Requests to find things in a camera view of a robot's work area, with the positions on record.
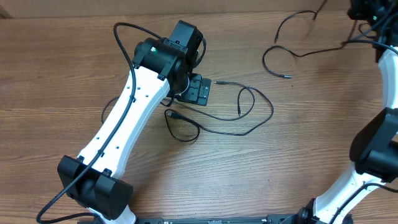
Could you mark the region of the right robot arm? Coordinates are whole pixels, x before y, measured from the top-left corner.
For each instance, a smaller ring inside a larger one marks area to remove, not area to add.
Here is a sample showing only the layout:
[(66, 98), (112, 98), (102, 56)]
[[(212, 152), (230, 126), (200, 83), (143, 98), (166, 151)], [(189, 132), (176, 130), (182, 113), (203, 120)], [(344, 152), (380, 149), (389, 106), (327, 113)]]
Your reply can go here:
[(322, 195), (284, 223), (352, 223), (349, 212), (376, 189), (397, 178), (397, 1), (352, 1), (348, 15), (367, 21), (376, 38), (383, 110), (353, 139), (350, 165)]

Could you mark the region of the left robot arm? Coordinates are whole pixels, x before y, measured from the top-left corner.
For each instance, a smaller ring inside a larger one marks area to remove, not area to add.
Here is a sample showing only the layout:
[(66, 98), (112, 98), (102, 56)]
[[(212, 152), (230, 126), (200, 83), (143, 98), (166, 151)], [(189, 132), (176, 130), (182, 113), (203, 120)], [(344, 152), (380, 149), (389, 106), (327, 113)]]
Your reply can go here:
[(133, 187), (122, 181), (129, 155), (157, 105), (169, 97), (205, 106), (211, 81), (194, 73), (204, 54), (203, 34), (178, 21), (168, 38), (152, 34), (139, 42), (127, 83), (95, 137), (76, 158), (58, 164), (66, 194), (87, 208), (93, 223), (135, 223), (129, 208)]

